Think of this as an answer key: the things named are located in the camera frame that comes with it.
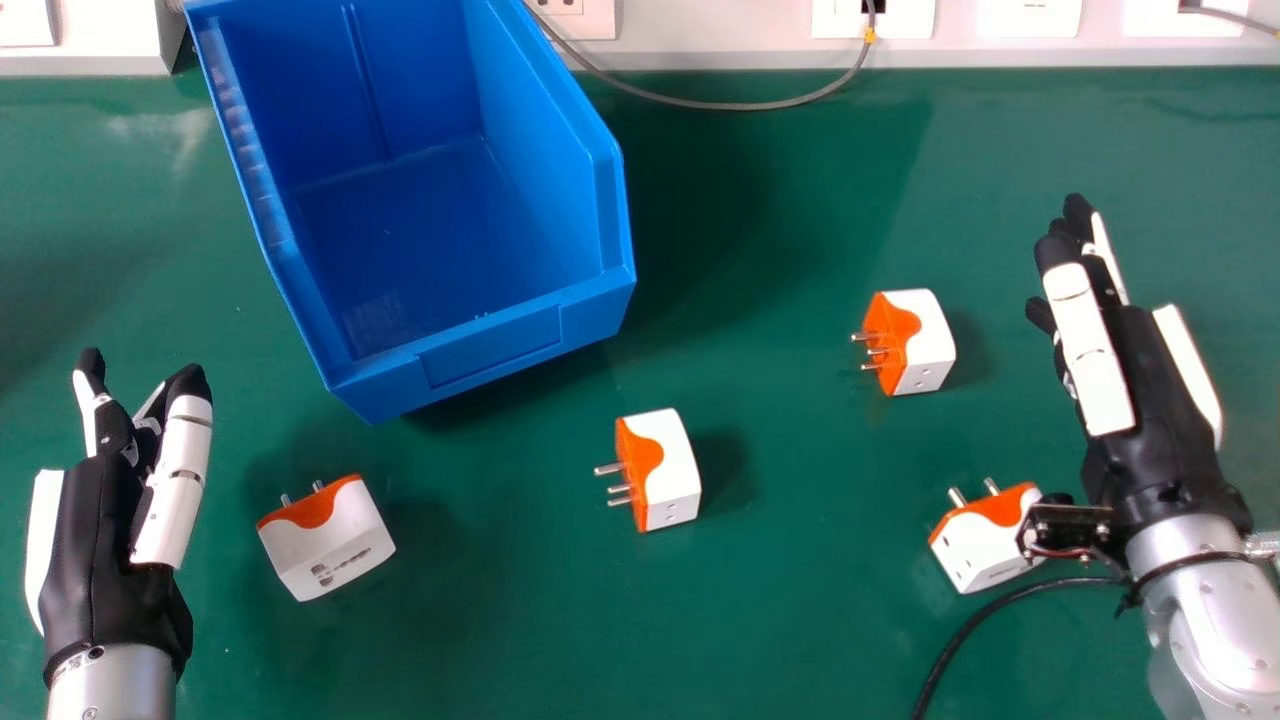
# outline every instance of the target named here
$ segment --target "storage bin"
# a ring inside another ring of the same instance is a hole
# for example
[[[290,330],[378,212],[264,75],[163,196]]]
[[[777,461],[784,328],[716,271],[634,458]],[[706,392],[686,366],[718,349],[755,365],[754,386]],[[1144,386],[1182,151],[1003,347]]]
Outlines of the storage bin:
[[[266,264],[369,423],[614,334],[622,154],[521,0],[196,0]]]

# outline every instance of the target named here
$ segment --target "orange and white plug adapter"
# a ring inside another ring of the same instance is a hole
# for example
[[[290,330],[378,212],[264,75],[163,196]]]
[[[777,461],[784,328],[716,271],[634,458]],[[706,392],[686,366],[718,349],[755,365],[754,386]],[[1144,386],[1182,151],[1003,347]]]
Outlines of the orange and white plug adapter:
[[[613,425],[618,461],[595,469],[595,477],[622,473],[612,486],[609,507],[631,505],[636,529],[658,530],[698,518],[703,480],[689,433],[673,409],[618,418]]]
[[[315,600],[387,561],[396,543],[360,475],[347,475],[257,523],[271,568],[298,601]]]
[[[1018,532],[1027,512],[1042,497],[1036,483],[1005,491],[991,478],[983,484],[987,497],[973,502],[966,502],[956,488],[947,491],[955,509],[942,516],[929,536],[933,555],[960,593],[998,585],[1044,561],[1024,557],[1018,547]]]
[[[956,343],[938,299],[924,288],[877,292],[863,329],[851,340],[867,343],[861,369],[876,373],[888,396],[938,389],[956,361]]]

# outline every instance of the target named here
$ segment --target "power cord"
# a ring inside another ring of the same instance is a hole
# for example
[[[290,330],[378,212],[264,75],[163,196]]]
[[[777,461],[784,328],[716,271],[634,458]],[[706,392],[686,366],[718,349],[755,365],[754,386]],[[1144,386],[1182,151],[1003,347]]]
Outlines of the power cord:
[[[870,53],[872,45],[876,44],[876,3],[867,3],[867,31],[863,33],[863,49],[858,54],[858,59],[854,64],[845,70],[845,74],[840,76],[831,83],[827,83],[813,92],[806,92],[804,95],[797,95],[795,97],[787,97],[785,100],[772,100],[768,102],[708,102],[705,100],[687,100],[685,97],[673,97],[671,95],[662,95],[660,92],[653,92],[643,87],[637,87],[628,82],[623,82],[611,76],[605,70],[588,60],[581,53],[573,49],[563,37],[557,33],[545,19],[538,13],[530,9],[530,14],[534,17],[534,22],[538,23],[543,32],[552,38],[556,45],[559,45],[564,50],[564,54],[572,58],[577,64],[582,65],[588,73],[595,76],[596,78],[612,85],[613,87],[628,92],[631,95],[644,97],[645,100],[652,100],[654,102],[660,102],[663,105],[675,105],[676,108],[689,108],[692,110],[722,110],[730,113],[759,113],[762,110],[783,110],[786,108],[796,108],[813,102],[814,100],[822,100],[829,95],[838,92],[850,81],[854,79],[867,63],[867,55]]]
[[[1125,580],[1119,577],[1110,578],[1056,578],[1052,580],[1042,580],[1027,585],[1024,588],[1018,588],[1015,591],[1007,592],[996,600],[991,601],[986,607],[974,612],[956,634],[951,635],[951,641],[947,642],[946,647],[942,648],[942,653],[933,662],[933,667],[929,670],[928,676],[924,679],[924,687],[920,688],[920,694],[915,701],[915,708],[911,710],[911,720],[924,720],[924,714],[929,711],[929,701],[933,700],[934,691],[938,689],[938,683],[942,682],[942,674],[946,671],[951,661],[955,660],[956,653],[960,651],[960,646],[964,644],[969,635],[978,629],[978,625],[983,623],[987,618],[995,615],[1002,607],[1007,607],[1019,600],[1041,594],[1050,591],[1068,589],[1068,588],[1082,588],[1082,587],[1101,587],[1101,585],[1125,585]]]
[[[1245,15],[1236,15],[1235,13],[1229,13],[1226,10],[1219,10],[1215,8],[1202,8],[1199,5],[1183,5],[1178,8],[1178,12],[1185,13],[1188,15],[1207,15],[1210,18],[1217,18],[1220,20],[1242,24],[1247,28],[1265,32],[1271,37],[1280,38],[1280,27],[1268,26],[1267,23],[1263,23],[1261,20],[1256,20]]]

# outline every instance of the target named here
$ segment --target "gray cable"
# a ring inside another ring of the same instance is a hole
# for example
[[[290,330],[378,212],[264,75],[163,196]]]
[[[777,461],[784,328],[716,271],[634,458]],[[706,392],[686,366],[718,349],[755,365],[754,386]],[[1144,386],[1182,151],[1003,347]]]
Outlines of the gray cable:
[[[1256,20],[1253,18],[1236,15],[1235,13],[1228,13],[1226,10],[1217,10],[1215,8],[1201,8],[1199,5],[1183,5],[1181,8],[1178,9],[1178,12],[1185,13],[1188,15],[1208,15],[1211,18],[1217,18],[1220,20],[1242,24],[1244,27],[1265,32],[1272,37],[1280,37],[1280,27],[1272,27],[1268,26],[1267,23]]]
[[[571,46],[563,37],[559,36],[559,33],[557,33],[554,29],[552,29],[549,24],[547,24],[547,20],[544,20],[541,15],[532,12],[532,9],[530,9],[530,14],[534,15],[534,22],[536,22],[538,26],[543,28],[543,32],[545,32],[547,36],[550,37],[553,42],[556,42],[556,45],[559,45],[561,49],[564,50],[566,55],[576,60],[577,64],[582,65],[582,68],[588,73],[600,78],[602,81],[612,85],[613,87],[617,87],[623,92],[630,92],[631,95],[644,97],[645,100],[653,100],[654,102],[660,102],[663,105],[690,108],[692,110],[724,110],[730,113],[759,113],[762,110],[782,110],[786,108],[795,108],[797,105],[813,102],[814,100],[820,100],[823,97],[827,97],[828,95],[837,92],[838,90],[849,85],[849,82],[854,79],[854,76],[856,76],[858,72],[863,69],[863,64],[867,63],[867,54],[870,53],[872,44],[874,42],[876,37],[874,36],[876,3],[873,1],[867,4],[868,32],[863,40],[861,53],[858,54],[858,59],[854,61],[852,67],[845,70],[845,74],[840,76],[831,83],[824,85],[818,90],[814,90],[813,92],[797,95],[796,97],[787,97],[786,100],[773,100],[769,102],[708,102],[705,100],[686,100],[684,97],[672,97],[671,95],[662,95],[659,92],[653,92],[643,87],[636,87],[628,82],[617,79],[616,77],[598,68],[595,64],[593,64],[590,60],[582,56],[581,53],[575,50],[573,46]]]

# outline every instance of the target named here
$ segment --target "green table surface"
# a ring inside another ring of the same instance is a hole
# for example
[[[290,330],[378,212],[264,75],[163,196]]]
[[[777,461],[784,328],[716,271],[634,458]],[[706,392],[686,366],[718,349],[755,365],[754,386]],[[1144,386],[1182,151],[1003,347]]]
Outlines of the green table surface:
[[[636,79],[763,99],[828,77]],[[1133,299],[1181,305],[1224,466],[1280,524],[1276,68],[883,72],[750,115],[589,90],[626,156],[640,283],[621,334],[370,428],[276,293],[198,69],[0,83],[0,717],[42,714],[29,483],[83,454],[86,345],[127,405],[187,361],[214,388],[183,720],[902,717],[989,600],[955,594],[925,547],[946,488],[1078,492],[1080,433],[1023,319],[1070,191],[1106,213]],[[942,392],[888,400],[847,334],[905,287],[937,293],[960,359]],[[617,415],[666,406],[703,512],[637,536],[591,468]],[[356,471],[398,553],[298,605],[253,524]],[[1071,592],[992,619],[932,716],[1158,717],[1137,614]]]

